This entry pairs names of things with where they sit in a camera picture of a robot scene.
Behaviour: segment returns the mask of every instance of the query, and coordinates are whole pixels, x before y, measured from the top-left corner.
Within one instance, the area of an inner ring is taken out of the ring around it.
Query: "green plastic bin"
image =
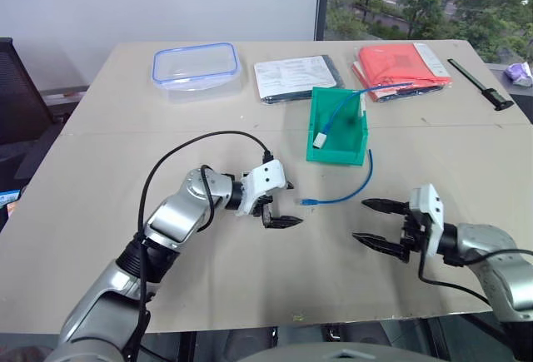
[[[320,149],[313,147],[313,141],[318,132],[323,130],[339,104],[354,92],[361,93],[361,91],[349,89],[313,88],[307,136],[308,161],[363,165],[368,140],[364,95],[354,96],[344,105],[331,124],[324,146]]]

